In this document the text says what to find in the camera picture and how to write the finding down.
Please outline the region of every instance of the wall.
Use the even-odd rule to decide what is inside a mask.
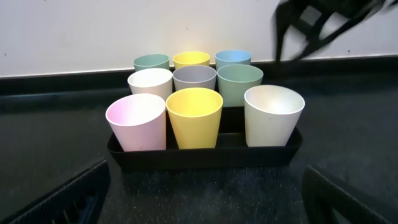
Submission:
[[[277,0],[0,0],[0,77],[132,68],[134,58],[243,49],[272,60]],[[398,13],[381,14],[314,57],[397,54]],[[285,55],[300,44],[287,39]]]

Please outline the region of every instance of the cup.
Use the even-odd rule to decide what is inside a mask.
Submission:
[[[127,79],[132,94],[151,93],[167,100],[173,91],[173,73],[164,68],[148,68],[133,73]]]
[[[214,68],[204,65],[182,67],[173,72],[176,91],[185,88],[215,89],[217,72]]]
[[[244,93],[261,84],[262,71],[251,65],[227,65],[217,71],[224,107],[244,106]]]
[[[223,98],[207,88],[186,88],[166,101],[180,149],[214,148],[220,126]]]
[[[224,50],[216,54],[216,69],[227,65],[250,65],[251,54],[244,50]]]
[[[249,89],[244,94],[248,146],[286,146],[304,106],[304,99],[288,88],[261,85]]]
[[[175,69],[190,65],[210,65],[210,55],[204,52],[184,52],[173,58]]]
[[[126,152],[166,149],[165,101],[141,93],[115,101],[105,112],[113,133]]]
[[[136,72],[147,68],[170,69],[169,56],[162,54],[152,54],[139,57],[134,60]]]

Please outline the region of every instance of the black table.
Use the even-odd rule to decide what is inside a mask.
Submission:
[[[398,207],[398,76],[270,83],[306,101],[304,143],[286,167],[123,174],[106,148],[104,114],[128,88],[2,96],[0,206],[103,156],[112,183],[98,223],[307,223],[300,183],[309,164]]]

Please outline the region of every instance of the black baseboard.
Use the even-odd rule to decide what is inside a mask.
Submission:
[[[282,62],[253,63],[264,72],[264,80],[284,80],[330,75],[362,75],[398,73],[398,55],[358,58],[301,60],[292,64]],[[61,91],[106,90],[127,88],[127,78],[134,70],[47,75],[44,77],[15,77],[0,79],[0,95],[26,95]]]

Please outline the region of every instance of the pastel cup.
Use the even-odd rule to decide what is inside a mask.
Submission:
[[[304,99],[288,88],[261,85],[249,89],[244,100],[248,146],[286,146],[304,109]]]
[[[134,60],[134,69],[136,72],[148,68],[164,68],[169,70],[169,56],[162,54],[152,54],[145,55]]]
[[[224,107],[244,106],[244,93],[261,84],[263,72],[251,65],[227,65],[217,71]]]
[[[250,65],[251,62],[251,54],[244,50],[224,50],[218,52],[215,58],[217,70],[227,65]]]
[[[216,70],[204,65],[182,67],[173,72],[174,85],[177,91],[193,87],[214,90],[216,78]]]
[[[167,100],[173,91],[173,73],[164,68],[148,68],[127,79],[132,94],[151,93]]]
[[[186,88],[171,94],[166,107],[180,149],[214,148],[223,98],[207,88]]]
[[[190,65],[210,65],[210,55],[204,52],[184,52],[173,58],[175,69]]]
[[[106,110],[113,133],[126,152],[166,149],[165,101],[142,93],[115,101]]]

